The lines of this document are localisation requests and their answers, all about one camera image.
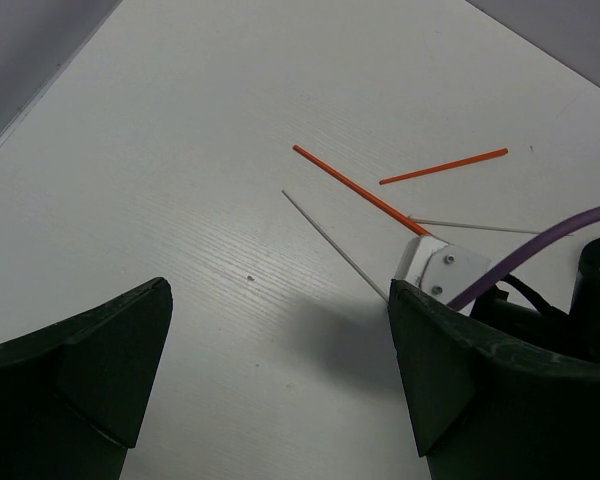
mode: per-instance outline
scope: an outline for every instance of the orange straw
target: orange straw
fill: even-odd
[[[300,155],[302,155],[304,158],[306,158],[310,162],[314,163],[315,165],[317,165],[318,167],[323,169],[325,172],[327,172],[333,178],[344,183],[347,187],[349,187],[351,190],[356,192],[362,198],[364,198],[365,200],[368,200],[369,202],[374,204],[376,207],[378,207],[384,213],[386,213],[387,215],[389,215],[389,216],[393,217],[394,219],[396,219],[397,221],[399,221],[401,224],[403,224],[405,227],[407,227],[413,233],[415,233],[417,235],[431,235],[427,230],[422,228],[420,225],[418,225],[416,222],[411,220],[409,217],[407,217],[406,215],[403,215],[402,213],[397,211],[395,208],[393,208],[391,205],[386,204],[385,202],[380,200],[378,197],[373,195],[371,192],[368,192],[367,190],[362,188],[357,183],[352,182],[347,177],[342,175],[340,172],[338,172],[337,170],[333,169],[332,167],[330,167],[329,165],[324,163],[318,157],[307,152],[304,148],[299,147],[298,145],[294,145],[293,149],[296,152],[298,152]]]
[[[398,175],[397,177],[385,178],[384,180],[380,180],[380,185],[399,182],[400,180],[406,180],[407,178],[421,177],[423,175],[429,175],[430,173],[442,172],[443,170],[451,170],[452,168],[463,167],[465,165],[471,165],[472,163],[484,162],[485,160],[491,160],[492,158],[502,157],[507,153],[509,153],[509,150],[502,148],[494,152],[483,153],[482,155],[476,155],[475,157],[465,158],[464,160],[456,160],[455,162],[443,163],[442,165],[425,168],[424,170],[417,170],[411,173],[405,173],[404,175]]]

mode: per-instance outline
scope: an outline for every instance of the white surface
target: white surface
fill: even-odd
[[[412,235],[294,143],[413,215],[542,228],[600,204],[600,90],[464,1],[123,1],[0,148],[0,341],[173,286],[123,479],[427,478],[382,301],[280,190],[381,286]],[[431,230],[494,259],[528,238]],[[566,306],[599,234],[520,276]]]

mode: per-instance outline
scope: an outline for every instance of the wood grain texture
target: wood grain texture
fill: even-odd
[[[600,90],[465,2],[123,1],[0,148],[0,341],[170,281],[125,480],[428,478],[382,301],[280,190],[381,287],[413,235],[295,143],[414,216],[540,229],[600,204]],[[494,260],[527,239],[432,231]],[[568,305],[599,234],[520,276]]]

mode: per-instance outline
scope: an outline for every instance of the purple cable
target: purple cable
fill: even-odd
[[[540,233],[517,250],[514,250],[508,257],[473,282],[470,287],[460,293],[456,298],[451,300],[447,306],[454,310],[460,310],[461,308],[466,307],[469,302],[475,300],[489,290],[496,282],[502,280],[505,275],[511,273],[543,248],[548,247],[556,240],[560,240],[562,237],[569,235],[576,230],[580,230],[581,228],[596,222],[600,222],[600,207],[579,213],[554,225],[549,230]]]

